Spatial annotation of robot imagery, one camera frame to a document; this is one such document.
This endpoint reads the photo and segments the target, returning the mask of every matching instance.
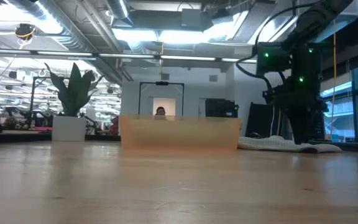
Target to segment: computer monitor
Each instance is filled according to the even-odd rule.
[[[236,118],[238,117],[238,106],[232,100],[225,99],[206,99],[205,116],[216,118]]]

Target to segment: yellow cable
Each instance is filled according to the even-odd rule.
[[[333,131],[334,131],[335,86],[336,86],[336,20],[334,20],[334,91],[333,91],[333,106],[331,108],[331,140],[333,139]]]
[[[33,34],[34,32],[35,32],[35,28],[32,29],[32,31],[31,31],[30,33],[28,33],[28,34],[17,35],[17,34],[16,34],[16,30],[15,30],[16,37],[28,37],[28,36],[30,36],[31,34]]]
[[[24,46],[27,45],[27,39],[29,38],[29,36],[25,37],[25,40],[23,41],[23,43],[20,45],[19,50],[22,50]]]

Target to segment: orange translucent box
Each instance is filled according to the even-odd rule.
[[[235,151],[240,119],[120,115],[121,144],[127,149]]]

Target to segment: white cloth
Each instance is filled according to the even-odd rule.
[[[296,145],[293,141],[285,140],[281,136],[271,136],[263,139],[240,137],[237,148],[283,152],[342,152],[341,148],[331,144],[312,145],[303,143]]]

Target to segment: exposed duct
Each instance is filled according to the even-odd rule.
[[[58,24],[63,29],[60,33],[63,37],[54,37],[53,39],[62,44],[70,51],[75,52],[96,52],[95,47],[78,30],[66,14],[54,3],[53,0],[39,0],[36,3],[23,0],[5,0],[14,5],[22,12],[33,15],[39,21]],[[110,66],[103,60],[89,61],[99,73],[106,75],[109,82],[121,83],[122,75],[118,70]]]
[[[129,5],[126,0],[106,0],[107,6],[116,19],[125,19],[129,15]]]

